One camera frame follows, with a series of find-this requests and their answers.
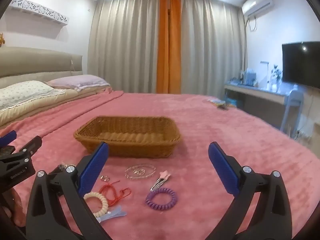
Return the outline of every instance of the orange curtain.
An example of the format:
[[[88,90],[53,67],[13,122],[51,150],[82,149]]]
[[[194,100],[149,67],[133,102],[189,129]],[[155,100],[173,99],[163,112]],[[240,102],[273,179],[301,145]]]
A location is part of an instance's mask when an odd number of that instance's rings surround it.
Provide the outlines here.
[[[157,93],[181,93],[181,0],[160,0]]]

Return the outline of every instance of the wall shelf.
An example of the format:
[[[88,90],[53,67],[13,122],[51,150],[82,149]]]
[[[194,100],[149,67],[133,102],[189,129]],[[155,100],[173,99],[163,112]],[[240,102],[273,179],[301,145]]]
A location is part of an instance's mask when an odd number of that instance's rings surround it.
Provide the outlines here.
[[[10,9],[18,10],[24,13],[32,14],[37,17],[46,18],[63,26],[68,25],[69,18],[55,10],[49,9],[43,5],[28,0],[12,0]]]

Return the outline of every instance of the curtain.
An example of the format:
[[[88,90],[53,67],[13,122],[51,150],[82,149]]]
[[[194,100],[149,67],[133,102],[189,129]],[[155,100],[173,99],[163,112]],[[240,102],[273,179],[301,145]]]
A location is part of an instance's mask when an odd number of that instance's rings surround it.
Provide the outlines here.
[[[157,93],[181,93],[181,0],[160,0]]]
[[[88,52],[88,73],[114,90],[156,92],[159,0],[99,0]]]
[[[181,91],[223,98],[224,83],[245,68],[241,8],[217,0],[181,2]]]

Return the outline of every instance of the light blue bow clip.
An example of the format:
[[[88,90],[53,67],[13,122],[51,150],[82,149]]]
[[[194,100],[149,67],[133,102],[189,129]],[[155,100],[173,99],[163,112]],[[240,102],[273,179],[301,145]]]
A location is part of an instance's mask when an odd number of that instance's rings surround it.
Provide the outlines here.
[[[121,206],[117,206],[114,210],[108,211],[102,217],[97,218],[98,222],[101,223],[110,218],[123,217],[126,216],[127,212],[121,211]]]

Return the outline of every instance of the pink pillow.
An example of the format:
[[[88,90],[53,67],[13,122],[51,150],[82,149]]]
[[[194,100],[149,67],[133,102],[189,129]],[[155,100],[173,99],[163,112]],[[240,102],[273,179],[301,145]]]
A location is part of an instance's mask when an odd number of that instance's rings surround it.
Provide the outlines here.
[[[47,82],[47,85],[58,89],[74,89],[78,92],[85,88],[110,86],[104,79],[93,75],[57,78]]]

